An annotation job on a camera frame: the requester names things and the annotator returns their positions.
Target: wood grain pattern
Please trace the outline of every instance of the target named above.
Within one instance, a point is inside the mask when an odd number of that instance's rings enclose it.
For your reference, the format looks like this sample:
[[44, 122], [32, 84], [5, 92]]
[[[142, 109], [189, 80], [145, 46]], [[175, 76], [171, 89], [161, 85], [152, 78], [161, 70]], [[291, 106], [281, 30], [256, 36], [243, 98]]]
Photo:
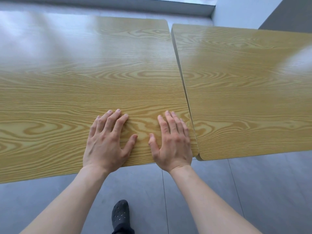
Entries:
[[76, 173], [97, 115], [129, 114], [125, 166], [153, 162], [157, 116], [190, 114], [165, 20], [0, 12], [0, 182]]
[[312, 149], [312, 35], [174, 24], [203, 160]]

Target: foot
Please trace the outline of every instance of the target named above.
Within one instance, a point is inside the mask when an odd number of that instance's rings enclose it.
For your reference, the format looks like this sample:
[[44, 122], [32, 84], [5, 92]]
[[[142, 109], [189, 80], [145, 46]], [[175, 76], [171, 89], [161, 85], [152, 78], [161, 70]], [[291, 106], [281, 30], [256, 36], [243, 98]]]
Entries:
[[112, 211], [112, 223], [115, 229], [121, 223], [127, 223], [130, 226], [130, 211], [126, 200], [119, 200]]

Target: right hand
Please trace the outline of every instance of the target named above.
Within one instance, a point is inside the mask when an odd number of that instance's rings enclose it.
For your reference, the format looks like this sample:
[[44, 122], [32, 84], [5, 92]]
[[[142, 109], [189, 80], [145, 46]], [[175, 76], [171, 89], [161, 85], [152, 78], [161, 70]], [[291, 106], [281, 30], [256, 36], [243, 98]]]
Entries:
[[162, 137], [161, 149], [154, 134], [150, 134], [149, 146], [156, 164], [170, 173], [175, 168], [191, 165], [193, 154], [185, 122], [174, 112], [170, 114], [166, 111], [165, 116], [168, 123], [161, 115], [158, 116]]

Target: wall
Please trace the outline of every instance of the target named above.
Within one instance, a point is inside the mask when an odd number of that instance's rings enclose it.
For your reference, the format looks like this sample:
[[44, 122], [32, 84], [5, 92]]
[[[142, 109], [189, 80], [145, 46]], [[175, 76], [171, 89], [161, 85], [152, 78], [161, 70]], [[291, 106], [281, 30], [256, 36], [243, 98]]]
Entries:
[[214, 26], [258, 29], [282, 0], [218, 0]]
[[312, 0], [283, 0], [260, 29], [312, 33]]

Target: tile grout line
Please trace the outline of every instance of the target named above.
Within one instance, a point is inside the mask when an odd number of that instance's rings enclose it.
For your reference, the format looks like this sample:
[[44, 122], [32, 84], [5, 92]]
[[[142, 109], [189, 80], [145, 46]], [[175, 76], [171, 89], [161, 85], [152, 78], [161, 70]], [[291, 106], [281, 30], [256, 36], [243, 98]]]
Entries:
[[166, 218], [167, 218], [167, 229], [168, 229], [168, 234], [169, 234], [169, 225], [168, 225], [168, 214], [167, 214], [167, 205], [166, 205], [166, 194], [165, 194], [165, 183], [163, 181], [163, 196], [165, 198], [165, 208], [166, 208]]
[[[235, 185], [235, 189], [236, 189], [238, 201], [239, 201], [239, 204], [241, 205], [240, 198], [239, 198], [239, 195], [238, 195], [238, 192], [237, 192], [237, 188], [236, 188], [236, 184], [235, 184], [235, 180], [234, 180], [234, 176], [233, 176], [233, 173], [232, 173], [232, 169], [231, 169], [231, 165], [230, 165], [229, 159], [228, 159], [228, 163], [229, 163], [229, 167], [230, 167], [230, 170], [231, 170], [232, 178], [233, 178], [233, 181], [234, 181], [234, 185]], [[245, 217], [245, 215], [244, 215], [244, 210], [243, 210], [243, 207], [242, 207], [242, 206], [241, 206], [241, 211], [242, 211], [242, 213], [243, 213], [243, 216]]]

